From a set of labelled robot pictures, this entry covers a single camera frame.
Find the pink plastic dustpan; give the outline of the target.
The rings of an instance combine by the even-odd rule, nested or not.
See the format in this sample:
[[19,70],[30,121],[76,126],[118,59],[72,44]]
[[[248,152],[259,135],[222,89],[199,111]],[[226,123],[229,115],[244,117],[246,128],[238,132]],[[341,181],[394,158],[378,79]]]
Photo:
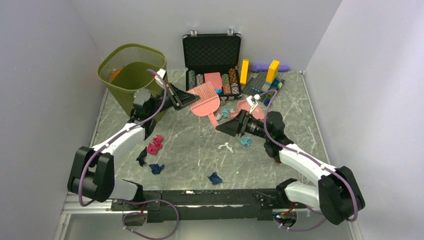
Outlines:
[[263,110],[260,108],[259,105],[256,106],[252,111],[251,111],[251,108],[252,106],[248,103],[247,100],[241,100],[237,103],[237,110],[235,112],[229,113],[227,118],[233,119],[240,113],[241,110],[244,110],[248,114],[252,115],[256,120],[263,121],[265,119],[265,113],[263,112]]

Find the pink hand brush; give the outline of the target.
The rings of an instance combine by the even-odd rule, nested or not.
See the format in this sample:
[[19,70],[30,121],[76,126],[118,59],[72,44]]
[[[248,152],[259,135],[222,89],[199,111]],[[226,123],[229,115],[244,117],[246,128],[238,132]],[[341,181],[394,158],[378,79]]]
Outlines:
[[210,82],[203,83],[188,90],[190,94],[199,96],[199,100],[189,105],[191,112],[198,117],[208,117],[213,129],[219,125],[214,112],[220,107],[220,98]]

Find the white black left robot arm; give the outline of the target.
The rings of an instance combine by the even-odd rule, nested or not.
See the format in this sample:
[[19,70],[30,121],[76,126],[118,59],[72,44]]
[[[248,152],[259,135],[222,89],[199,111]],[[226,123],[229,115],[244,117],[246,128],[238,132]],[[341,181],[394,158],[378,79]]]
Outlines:
[[124,200],[131,210],[144,203],[143,187],[139,183],[116,178],[116,164],[135,145],[148,138],[155,126],[155,116],[173,108],[177,111],[198,101],[196,94],[166,84],[154,96],[147,88],[137,90],[133,96],[130,119],[121,130],[93,147],[80,147],[73,159],[67,190],[86,197],[91,202],[109,199]]

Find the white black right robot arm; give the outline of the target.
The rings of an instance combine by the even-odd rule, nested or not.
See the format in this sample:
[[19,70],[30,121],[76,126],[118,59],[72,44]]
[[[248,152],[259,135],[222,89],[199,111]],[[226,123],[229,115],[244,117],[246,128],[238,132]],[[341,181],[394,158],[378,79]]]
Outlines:
[[323,214],[334,225],[353,221],[366,203],[352,170],[335,167],[303,151],[285,134],[280,112],[270,111],[263,120],[241,110],[215,129],[232,137],[248,133],[265,140],[267,155],[276,163],[301,173],[311,184],[289,178],[276,186],[276,203],[282,208],[299,203]]

